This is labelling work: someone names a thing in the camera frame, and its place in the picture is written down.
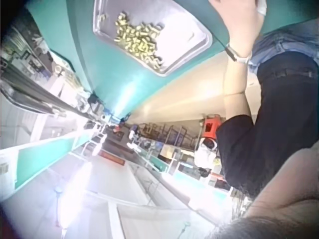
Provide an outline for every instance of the blue jeans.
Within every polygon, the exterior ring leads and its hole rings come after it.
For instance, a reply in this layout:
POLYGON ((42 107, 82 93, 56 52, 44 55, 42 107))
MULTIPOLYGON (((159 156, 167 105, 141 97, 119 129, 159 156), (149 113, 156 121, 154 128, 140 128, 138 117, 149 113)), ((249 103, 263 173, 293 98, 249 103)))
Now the blue jeans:
POLYGON ((260 64, 288 51, 305 54, 319 65, 319 18, 288 25, 260 36, 254 45, 249 70, 257 74, 260 64))

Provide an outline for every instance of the black sleeve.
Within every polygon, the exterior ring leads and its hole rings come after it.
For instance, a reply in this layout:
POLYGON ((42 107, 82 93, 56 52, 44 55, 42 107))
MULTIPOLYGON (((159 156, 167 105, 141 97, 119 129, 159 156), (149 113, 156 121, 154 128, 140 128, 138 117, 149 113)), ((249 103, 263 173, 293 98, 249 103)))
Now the black sleeve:
POLYGON ((216 132, 225 179, 230 186, 241 191, 247 191, 246 187, 251 183, 253 128, 250 116, 239 115, 224 122, 216 132))

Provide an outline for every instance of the hair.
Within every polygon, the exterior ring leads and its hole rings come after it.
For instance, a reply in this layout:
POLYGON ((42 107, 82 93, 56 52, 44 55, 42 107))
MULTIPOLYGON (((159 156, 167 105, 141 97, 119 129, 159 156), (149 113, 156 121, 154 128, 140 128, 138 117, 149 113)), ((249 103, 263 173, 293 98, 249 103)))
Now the hair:
POLYGON ((318 239, 315 225, 281 221, 268 217, 240 218, 218 228, 206 239, 318 239))
POLYGON ((207 171, 205 168, 199 168, 199 174, 201 177, 203 178, 207 178, 208 175, 210 174, 211 169, 209 169, 209 171, 207 171))

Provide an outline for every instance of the worker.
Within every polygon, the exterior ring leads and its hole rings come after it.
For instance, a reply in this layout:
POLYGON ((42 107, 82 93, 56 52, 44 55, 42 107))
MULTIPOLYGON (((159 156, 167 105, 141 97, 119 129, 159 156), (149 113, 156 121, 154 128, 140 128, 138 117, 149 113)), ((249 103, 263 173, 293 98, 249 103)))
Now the worker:
POLYGON ((227 182, 255 200, 244 218, 209 238, 318 238, 318 19, 258 37, 264 15, 255 0, 210 2, 230 36, 221 163, 227 182), (261 85, 255 124, 248 68, 261 85))
POLYGON ((257 38, 264 16, 255 0, 210 2, 233 53, 223 84, 226 122, 216 132, 221 163, 229 185, 256 198, 293 153, 319 139, 318 18, 257 38), (245 96, 248 68, 261 85, 255 124, 245 96))

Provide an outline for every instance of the metal tray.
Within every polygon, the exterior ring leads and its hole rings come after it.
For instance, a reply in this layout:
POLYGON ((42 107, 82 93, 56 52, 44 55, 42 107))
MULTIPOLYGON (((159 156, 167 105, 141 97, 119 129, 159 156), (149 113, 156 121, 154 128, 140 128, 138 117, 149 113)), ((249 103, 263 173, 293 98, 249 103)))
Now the metal tray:
POLYGON ((169 75, 212 44, 209 30, 173 0, 95 0, 93 32, 159 76, 169 75), (143 22, 163 27, 156 38, 156 56, 162 59, 158 70, 154 70, 114 42, 117 36, 115 21, 121 12, 127 14, 131 25, 143 22), (103 21, 99 21, 101 15, 105 16, 103 21))

